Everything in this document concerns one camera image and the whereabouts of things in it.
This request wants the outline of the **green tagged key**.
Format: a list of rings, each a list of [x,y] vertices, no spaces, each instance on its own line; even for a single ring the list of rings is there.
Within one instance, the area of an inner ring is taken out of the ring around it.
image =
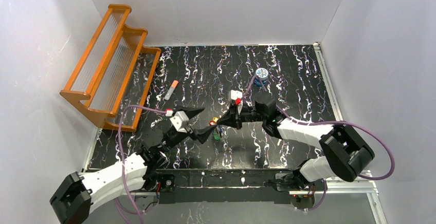
[[[214,130],[212,133],[212,137],[215,141],[220,141],[221,140],[221,135],[220,132],[218,132],[217,130]]]

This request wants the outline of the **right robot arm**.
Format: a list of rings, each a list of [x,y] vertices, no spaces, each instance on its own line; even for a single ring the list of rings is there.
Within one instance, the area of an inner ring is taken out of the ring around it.
[[[350,125],[304,124],[287,117],[267,95],[257,94],[254,105],[249,106],[243,102],[241,92],[231,91],[229,108],[217,123],[240,129],[244,122],[260,122],[271,137],[305,143],[322,151],[323,156],[308,159],[293,170],[291,182],[295,184],[331,177],[352,182],[375,157],[367,142]]]

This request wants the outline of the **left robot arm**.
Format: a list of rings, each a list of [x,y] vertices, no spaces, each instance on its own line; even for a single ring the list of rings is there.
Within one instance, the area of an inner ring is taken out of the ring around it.
[[[211,123],[205,128],[194,129],[190,119],[201,113],[203,108],[181,107],[166,110],[170,127],[163,132],[152,129],[146,133],[150,145],[143,145],[121,161],[93,173],[80,175],[78,172],[65,177],[53,196],[50,205],[60,223],[83,223],[96,208],[126,193],[144,188],[156,170],[169,162],[167,153],[190,137],[205,143],[217,127]]]

